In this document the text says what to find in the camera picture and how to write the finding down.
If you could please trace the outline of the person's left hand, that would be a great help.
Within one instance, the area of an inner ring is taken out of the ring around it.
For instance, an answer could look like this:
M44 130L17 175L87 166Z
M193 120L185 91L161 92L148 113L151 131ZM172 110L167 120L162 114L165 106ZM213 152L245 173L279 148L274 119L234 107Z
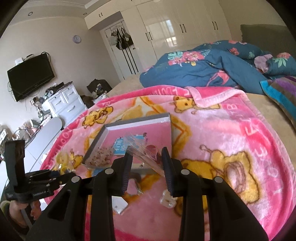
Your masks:
M34 221L36 221L42 213L41 203L39 200L34 201L31 204L20 203L15 200L10 202L10 207L9 207L10 217L21 228L27 227L27 223L22 214L22 210L26 209L28 205L31 207L30 216L33 218Z

